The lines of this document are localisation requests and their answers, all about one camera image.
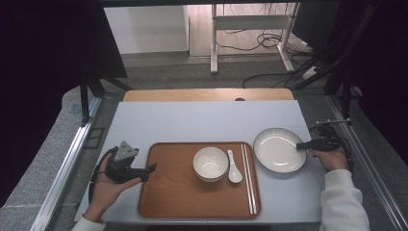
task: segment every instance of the table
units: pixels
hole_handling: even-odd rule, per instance
[[[256,136],[269,127],[283,127],[303,141],[310,139],[298,103],[289,90],[131,90],[119,103],[101,155],[126,140],[140,150],[132,167],[144,167],[149,147],[156,142],[246,141],[252,144]],[[104,220],[140,225],[320,221],[319,196],[324,188],[325,171],[318,159],[308,156],[305,166],[287,174],[271,172],[258,161],[255,166],[263,211],[254,219],[142,218],[136,209],[140,195],[140,185],[137,185],[121,195]],[[85,192],[75,220],[87,206],[88,192]]]
[[[288,72],[293,72],[293,65],[287,53],[287,44],[291,34],[295,15],[298,8],[295,3],[290,14],[277,15],[234,15],[234,16],[217,16],[217,5],[212,5],[213,13],[213,33],[211,44],[211,73],[217,74],[217,31],[221,30],[270,30],[282,29],[282,41],[277,45],[277,49],[282,58],[283,64]]]

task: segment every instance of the white plate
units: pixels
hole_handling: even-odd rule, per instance
[[[289,130],[269,128],[256,137],[255,156],[269,170],[293,172],[300,169],[306,161],[306,151],[296,150],[296,144],[300,142],[300,137]]]

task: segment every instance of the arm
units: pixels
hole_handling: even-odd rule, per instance
[[[103,173],[106,169],[109,159],[112,154],[109,154],[103,161],[100,174],[96,179],[92,192],[92,201],[88,206],[83,216],[78,220],[72,231],[100,231],[106,226],[102,220],[103,214],[111,207],[119,197],[119,195],[137,185],[140,182],[140,178],[129,180],[123,184],[116,184],[108,176]]]
[[[331,170],[324,176],[326,186],[321,193],[320,230],[370,230],[369,218],[361,205],[363,196],[354,187],[344,151],[340,148],[331,152],[312,150],[310,153],[319,156]]]

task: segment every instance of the wall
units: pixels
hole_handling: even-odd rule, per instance
[[[187,51],[187,6],[106,8],[120,54]]]

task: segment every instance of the aluminum rail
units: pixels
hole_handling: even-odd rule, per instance
[[[77,160],[77,157],[79,156],[81,147],[92,125],[93,116],[96,114],[96,110],[98,109],[101,100],[101,98],[94,98],[90,103],[89,122],[84,127],[80,127],[78,129],[60,167],[60,170],[57,173],[54,183],[52,184],[48,195],[45,197],[45,200],[42,203],[41,208],[39,209],[36,220],[31,227],[31,231],[45,230],[47,228],[48,223],[54,214],[60,196],[64,190],[66,181],[71,173],[75,161]]]
[[[344,119],[341,113],[341,106],[338,101],[334,99],[336,96],[327,96],[329,103],[332,107],[333,112],[337,119]],[[346,123],[340,124],[344,132],[350,137],[350,144],[355,148],[354,156],[356,156],[361,164],[364,172],[370,180],[370,183],[377,194],[380,202],[382,203],[386,213],[390,217],[395,230],[403,231],[408,230],[408,224],[403,216],[398,204],[396,203],[394,196],[388,190],[383,179],[378,173],[377,169],[373,165],[366,149],[361,144],[358,136],[354,132],[352,125],[347,125]]]

